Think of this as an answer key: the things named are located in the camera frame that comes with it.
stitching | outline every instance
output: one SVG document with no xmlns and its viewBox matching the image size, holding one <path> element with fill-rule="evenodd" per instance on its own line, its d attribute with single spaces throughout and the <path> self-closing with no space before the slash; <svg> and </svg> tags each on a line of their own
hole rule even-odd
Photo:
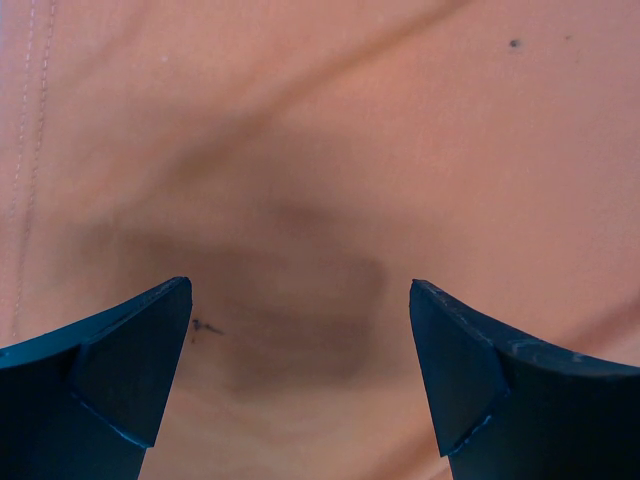
<svg viewBox="0 0 640 480">
<path fill-rule="evenodd" d="M 33 155 L 33 167 L 31 168 L 31 179 L 30 179 L 30 195 L 29 195 L 29 204 L 27 205 L 27 212 L 25 218 L 25 227 L 24 234 L 22 237 L 22 245 L 20 249 L 20 259 L 18 263 L 18 294 L 16 299 L 16 305 L 13 315 L 13 328 L 14 328 L 14 336 L 18 327 L 18 318 L 20 316 L 20 307 L 22 303 L 22 294 L 23 294 L 23 286 L 24 286 L 24 267 L 26 261 L 27 254 L 27 245 L 29 242 L 29 238 L 31 236 L 31 226 L 33 224 L 33 214 L 34 207 L 36 202 L 36 186 L 38 182 L 38 173 L 39 173 L 39 161 L 40 161 L 40 152 L 42 150 L 42 139 L 44 134 L 44 112 L 45 105 L 47 102 L 47 73 L 49 70 L 49 57 L 51 53 L 51 40 L 53 38 L 53 25 L 56 15 L 56 0 L 51 0 L 49 8 L 49 29 L 47 31 L 47 43 L 44 49 L 44 55 L 42 59 L 42 76 L 41 80 L 41 88 L 40 88 L 40 108 L 38 114 L 38 130 L 36 134 L 36 148 Z"/>
<path fill-rule="evenodd" d="M 22 87 L 22 106 L 20 110 L 20 130 L 18 134 L 18 162 L 16 164 L 15 176 L 12 184 L 12 198 L 11 198 L 11 206 L 9 208 L 9 221 L 7 231 L 11 231 L 11 225 L 14 222 L 14 218 L 16 215 L 16 208 L 18 205 L 18 179 L 20 178 L 20 171 L 22 169 L 22 163 L 24 160 L 24 150 L 25 150 L 25 142 L 24 142 L 24 134 L 27 124 L 27 93 L 29 89 L 29 77 L 31 73 L 31 52 L 33 50 L 33 37 L 35 31 L 35 18 L 36 18 L 36 0 L 31 0 L 31 7 L 29 11 L 29 40 L 27 42 L 27 53 L 24 59 L 24 85 Z M 2 274 L 2 283 L 3 288 L 2 292 L 4 293 L 6 290 L 4 288 L 4 284 L 6 283 L 7 276 L 7 263 L 9 262 L 9 250 L 10 248 L 6 248 L 4 252 L 3 258 L 3 274 Z M 2 298 L 2 304 L 6 304 L 7 299 L 5 297 Z M 11 333 L 12 336 L 16 336 L 16 325 L 14 319 L 14 325 L 12 325 Z"/>
</svg>

dark plastic part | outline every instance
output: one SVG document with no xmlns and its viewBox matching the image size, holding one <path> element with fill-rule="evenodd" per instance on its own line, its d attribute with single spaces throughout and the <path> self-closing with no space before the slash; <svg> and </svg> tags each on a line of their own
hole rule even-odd
<svg viewBox="0 0 640 480">
<path fill-rule="evenodd" d="M 0 349 L 0 478 L 137 479 L 190 314 L 191 283 L 175 278 Z"/>
<path fill-rule="evenodd" d="M 640 479 L 640 368 L 544 342 L 426 281 L 410 312 L 455 480 Z"/>
</svg>

fabric surface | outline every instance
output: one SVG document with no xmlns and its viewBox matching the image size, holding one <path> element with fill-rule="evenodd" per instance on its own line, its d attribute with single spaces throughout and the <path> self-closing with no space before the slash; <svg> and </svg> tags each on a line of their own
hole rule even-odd
<svg viewBox="0 0 640 480">
<path fill-rule="evenodd" d="M 1 22 L 2 344 L 175 275 L 212 327 L 143 480 L 449 478 L 412 278 L 640 365 L 636 0 L 3 0 Z"/>
</svg>

small dark mark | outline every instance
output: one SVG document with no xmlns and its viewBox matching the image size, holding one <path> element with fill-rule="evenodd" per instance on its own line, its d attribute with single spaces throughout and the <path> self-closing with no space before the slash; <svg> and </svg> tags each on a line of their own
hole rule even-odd
<svg viewBox="0 0 640 480">
<path fill-rule="evenodd" d="M 222 330 L 219 330 L 216 327 L 214 327 L 212 325 L 209 325 L 208 323 L 201 322 L 197 318 L 194 318 L 193 320 L 191 320 L 191 323 L 193 323 L 193 329 L 196 332 L 198 330 L 200 330 L 201 328 L 204 328 L 205 330 L 208 330 L 210 332 L 216 333 L 218 335 L 224 335 L 224 332 Z"/>
</svg>

